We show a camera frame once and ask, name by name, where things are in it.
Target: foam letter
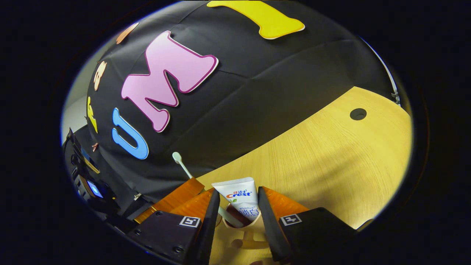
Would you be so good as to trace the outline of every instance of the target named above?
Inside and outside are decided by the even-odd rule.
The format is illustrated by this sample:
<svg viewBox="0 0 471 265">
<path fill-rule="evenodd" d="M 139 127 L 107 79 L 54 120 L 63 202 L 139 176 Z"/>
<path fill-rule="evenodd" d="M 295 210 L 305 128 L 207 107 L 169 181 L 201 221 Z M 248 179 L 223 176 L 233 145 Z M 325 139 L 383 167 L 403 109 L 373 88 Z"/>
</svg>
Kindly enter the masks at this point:
<svg viewBox="0 0 471 265">
<path fill-rule="evenodd" d="M 234 9 L 255 22 L 260 27 L 260 36 L 268 40 L 301 31 L 305 27 L 301 21 L 285 16 L 262 1 L 211 1 L 207 6 Z"/>
<path fill-rule="evenodd" d="M 116 44 L 120 44 L 122 40 L 124 40 L 124 38 L 126 38 L 129 35 L 129 33 L 131 33 L 131 31 L 138 25 L 139 25 L 139 22 L 134 23 L 131 26 L 129 26 L 129 28 L 127 28 L 125 31 L 121 32 L 121 34 L 116 39 Z"/>
<path fill-rule="evenodd" d="M 100 85 L 101 77 L 103 76 L 103 72 L 106 68 L 105 61 L 102 61 L 100 66 L 98 66 L 97 72 L 95 73 L 95 77 L 93 78 L 93 83 L 95 84 L 95 91 L 98 90 L 98 86 Z"/>
<path fill-rule="evenodd" d="M 119 115 L 118 108 L 114 108 L 113 110 L 113 123 L 127 132 L 136 141 L 136 143 L 138 143 L 138 146 L 133 147 L 128 142 L 126 142 L 126 140 L 118 134 L 118 130 L 116 130 L 116 128 L 111 129 L 111 136 L 113 137 L 113 141 L 119 144 L 124 148 L 124 150 L 136 158 L 146 159 L 147 155 L 149 155 L 149 147 L 146 143 L 146 140 L 144 140 L 142 135 Z"/>
<path fill-rule="evenodd" d="M 93 125 L 93 128 L 95 128 L 95 131 L 98 133 L 97 120 L 93 118 L 93 109 L 90 106 L 90 97 L 87 101 L 87 115 L 90 119 L 91 124 Z"/>
<path fill-rule="evenodd" d="M 180 92 L 189 93 L 214 71 L 218 59 L 213 55 L 201 56 L 174 41 L 170 31 L 157 36 L 147 47 L 145 55 L 149 74 L 128 75 L 121 97 L 129 98 L 160 133 L 167 126 L 170 114 L 166 109 L 154 107 L 148 100 L 172 107 L 179 103 L 165 73 L 177 80 Z"/>
</svg>

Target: screen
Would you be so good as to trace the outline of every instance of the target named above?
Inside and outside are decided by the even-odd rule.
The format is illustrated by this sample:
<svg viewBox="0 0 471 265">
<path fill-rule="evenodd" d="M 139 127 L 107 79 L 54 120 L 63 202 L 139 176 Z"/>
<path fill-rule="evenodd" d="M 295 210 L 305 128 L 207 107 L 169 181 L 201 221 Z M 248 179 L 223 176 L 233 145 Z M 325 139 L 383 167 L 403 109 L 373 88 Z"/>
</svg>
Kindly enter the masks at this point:
<svg viewBox="0 0 471 265">
<path fill-rule="evenodd" d="M 82 152 L 83 157 L 86 160 L 88 160 L 92 166 L 94 166 L 96 169 L 98 169 L 97 164 L 95 164 L 95 162 L 90 158 L 90 156 L 87 154 L 87 152 L 85 152 L 85 150 L 83 148 L 81 149 L 81 152 Z"/>
<path fill-rule="evenodd" d="M 103 198 L 103 195 L 101 195 L 100 191 L 98 190 L 98 188 L 96 187 L 95 184 L 93 184 L 90 181 L 87 181 L 87 183 L 89 184 L 91 190 L 93 191 L 93 194 L 95 194 L 96 196 L 98 196 L 100 198 Z"/>
</svg>

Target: yellow letter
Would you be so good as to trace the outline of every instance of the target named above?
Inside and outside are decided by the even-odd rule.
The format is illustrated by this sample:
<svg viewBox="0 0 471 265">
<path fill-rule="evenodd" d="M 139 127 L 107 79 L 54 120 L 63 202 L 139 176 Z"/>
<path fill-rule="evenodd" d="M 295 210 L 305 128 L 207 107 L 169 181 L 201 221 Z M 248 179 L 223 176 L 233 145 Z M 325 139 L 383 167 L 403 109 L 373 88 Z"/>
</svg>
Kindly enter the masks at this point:
<svg viewBox="0 0 471 265">
<path fill-rule="evenodd" d="M 90 118 L 93 128 L 95 128 L 95 131 L 98 133 L 97 120 L 93 118 L 93 109 L 91 109 L 91 106 L 90 106 L 90 97 L 88 98 L 88 102 L 87 102 L 87 115 Z"/>
<path fill-rule="evenodd" d="M 285 16 L 262 1 L 211 1 L 207 6 L 225 6 L 243 14 L 260 27 L 260 36 L 268 40 L 301 31 L 305 27 L 301 21 Z"/>
</svg>

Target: wooden tabletop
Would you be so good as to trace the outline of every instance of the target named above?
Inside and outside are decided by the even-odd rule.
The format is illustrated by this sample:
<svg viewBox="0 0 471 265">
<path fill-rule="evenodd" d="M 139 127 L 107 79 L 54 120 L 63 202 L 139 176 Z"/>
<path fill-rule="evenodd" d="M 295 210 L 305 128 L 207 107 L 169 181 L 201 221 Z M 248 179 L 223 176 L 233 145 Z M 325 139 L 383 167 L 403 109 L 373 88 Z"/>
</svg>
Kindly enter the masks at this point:
<svg viewBox="0 0 471 265">
<path fill-rule="evenodd" d="M 362 120 L 352 110 L 366 110 Z M 412 147 L 410 116 L 391 100 L 353 87 L 308 119 L 248 154 L 205 174 L 211 183 L 252 177 L 309 209 L 325 207 L 356 229 L 375 218 L 402 182 Z M 221 197 L 221 206 L 228 202 Z M 243 232 L 216 227 L 210 264 L 274 264 L 267 249 L 236 249 Z M 255 240 L 266 240 L 255 234 Z"/>
</svg>

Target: black fabric backdrop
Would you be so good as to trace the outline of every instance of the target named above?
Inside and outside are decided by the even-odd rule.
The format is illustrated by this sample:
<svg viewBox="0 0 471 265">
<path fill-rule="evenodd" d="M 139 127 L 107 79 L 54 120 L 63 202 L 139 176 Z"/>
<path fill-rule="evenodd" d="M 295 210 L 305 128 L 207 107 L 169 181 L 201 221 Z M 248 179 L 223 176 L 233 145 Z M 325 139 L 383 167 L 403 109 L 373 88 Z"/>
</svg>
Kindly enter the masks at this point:
<svg viewBox="0 0 471 265">
<path fill-rule="evenodd" d="M 59 139 L 68 88 L 87 56 L 105 41 L 100 37 L 163 5 L 147 0 L 5 5 L 5 263 L 162 264 L 106 227 L 74 196 Z M 360 34 L 408 77 L 407 91 L 422 91 L 430 119 L 427 164 L 400 212 L 383 220 L 382 230 L 362 232 L 363 241 L 309 263 L 469 264 L 469 2 L 309 5 Z"/>
<path fill-rule="evenodd" d="M 187 179 L 173 161 L 175 151 L 198 177 L 282 134 L 353 86 L 395 100 L 387 72 L 371 49 L 311 8 L 298 2 L 268 1 L 303 22 L 305 29 L 266 40 L 244 15 L 226 7 L 209 8 L 206 3 L 182 1 L 139 20 L 121 44 L 102 56 L 100 61 L 107 66 L 97 91 L 90 77 L 88 95 L 98 128 L 97 134 L 88 120 L 91 138 L 124 182 L 148 198 L 159 200 Z M 145 49 L 166 30 L 196 53 L 214 55 L 219 64 L 188 94 L 179 92 L 171 79 L 180 104 L 173 108 L 153 102 L 171 116 L 166 129 L 157 133 L 129 99 L 121 98 L 121 88 L 127 75 L 149 74 Z M 135 145 L 113 124 L 114 108 L 147 141 L 146 159 L 134 158 L 113 141 L 115 127 Z"/>
</svg>

